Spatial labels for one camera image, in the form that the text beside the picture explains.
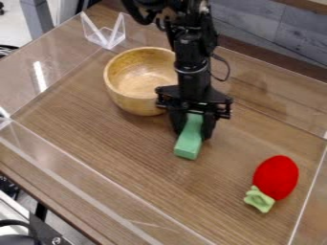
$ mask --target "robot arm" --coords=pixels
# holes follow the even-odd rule
[[[216,121],[220,118],[229,119],[232,104],[232,98],[216,91],[210,84],[210,57],[216,56],[213,51],[218,46],[218,35],[208,2],[206,0],[121,1],[138,24],[149,25],[156,20],[158,29],[166,33],[170,49],[176,54],[174,71],[178,84],[156,89],[157,106],[168,110],[177,134],[182,131],[188,114],[201,115],[200,135],[201,139],[206,140],[212,136]],[[165,16],[161,20],[157,14],[165,8],[170,8],[176,16],[173,18]]]

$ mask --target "wooden table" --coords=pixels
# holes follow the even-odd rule
[[[89,11],[98,26],[111,26],[115,14],[101,5]],[[172,154],[166,117],[129,115],[106,95],[102,72],[113,56],[168,47],[154,27],[129,18],[126,26],[126,41],[105,51],[82,38],[75,17],[1,61],[0,105],[13,121],[0,124],[0,171],[98,244],[321,241],[322,222],[304,234],[293,229],[324,161],[325,84],[218,49],[232,78],[216,86],[236,99],[233,116],[220,121],[197,160],[185,161]],[[30,72],[39,66],[53,83],[46,90]],[[217,63],[213,72],[224,72]],[[276,154],[294,160],[300,181],[260,214],[242,198],[257,164]]]

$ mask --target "transparent plastic wall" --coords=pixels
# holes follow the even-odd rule
[[[214,244],[17,122],[0,119],[0,145],[94,206],[126,234],[137,237],[137,241],[170,245]],[[103,187],[105,193],[97,195],[98,199],[94,191],[86,188],[91,184]],[[110,196],[105,205],[103,196]]]

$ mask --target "clear plastic piece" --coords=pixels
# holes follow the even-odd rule
[[[106,27],[101,27],[98,29],[85,12],[79,14],[79,19],[85,38],[89,42],[93,42],[102,48],[110,50],[119,42],[125,40],[125,21],[123,14],[121,12],[118,13],[113,29]]]

